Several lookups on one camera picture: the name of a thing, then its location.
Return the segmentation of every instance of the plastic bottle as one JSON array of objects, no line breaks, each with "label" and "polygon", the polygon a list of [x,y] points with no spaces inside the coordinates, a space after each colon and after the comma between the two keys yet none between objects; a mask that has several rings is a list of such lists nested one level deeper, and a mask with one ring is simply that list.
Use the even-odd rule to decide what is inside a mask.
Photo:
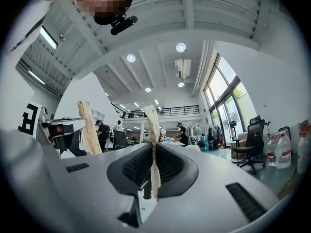
[{"label": "plastic bottle", "polygon": [[270,141],[268,143],[268,166],[276,166],[276,140],[274,136],[270,137]]},{"label": "plastic bottle", "polygon": [[277,169],[287,168],[292,163],[292,145],[289,137],[282,133],[276,146],[276,167]]},{"label": "plastic bottle", "polygon": [[307,132],[300,134],[300,141],[298,143],[298,163],[297,172],[304,173],[308,167],[309,155],[309,140],[307,139]]}]

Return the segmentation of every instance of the table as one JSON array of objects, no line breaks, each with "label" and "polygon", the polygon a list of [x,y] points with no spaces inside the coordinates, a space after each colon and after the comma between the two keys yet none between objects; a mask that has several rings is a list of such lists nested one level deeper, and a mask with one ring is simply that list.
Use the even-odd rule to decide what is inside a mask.
[{"label": "table", "polygon": [[185,144],[181,143],[181,142],[165,142],[167,144],[172,144],[172,145],[176,145],[176,146],[184,146]]}]

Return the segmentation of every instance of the railing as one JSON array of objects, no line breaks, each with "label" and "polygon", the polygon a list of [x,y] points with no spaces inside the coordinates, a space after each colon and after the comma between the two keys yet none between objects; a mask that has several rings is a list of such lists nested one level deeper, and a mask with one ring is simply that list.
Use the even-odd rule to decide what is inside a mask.
[{"label": "railing", "polygon": [[[113,105],[121,118],[139,118],[139,117],[147,117],[143,111],[131,111],[125,112]],[[191,115],[191,114],[199,114],[199,106],[184,106],[184,107],[174,107],[174,108],[163,108],[157,109],[157,114],[159,117],[171,117],[171,116],[182,116],[182,115]]]}]

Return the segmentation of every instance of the red label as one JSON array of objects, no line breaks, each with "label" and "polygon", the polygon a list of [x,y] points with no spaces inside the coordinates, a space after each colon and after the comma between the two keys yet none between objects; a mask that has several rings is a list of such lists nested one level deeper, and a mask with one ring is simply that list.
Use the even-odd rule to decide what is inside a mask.
[{"label": "red label", "polygon": [[282,159],[286,159],[286,158],[290,157],[291,154],[292,154],[292,150],[288,150],[286,152],[283,152],[282,153]]}]

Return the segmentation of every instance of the air conditioner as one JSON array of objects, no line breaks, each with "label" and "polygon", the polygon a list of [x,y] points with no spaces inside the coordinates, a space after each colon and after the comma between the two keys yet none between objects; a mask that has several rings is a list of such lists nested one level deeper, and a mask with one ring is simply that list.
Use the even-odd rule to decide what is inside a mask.
[{"label": "air conditioner", "polygon": [[191,60],[175,60],[175,71],[177,78],[187,78],[191,71]]}]

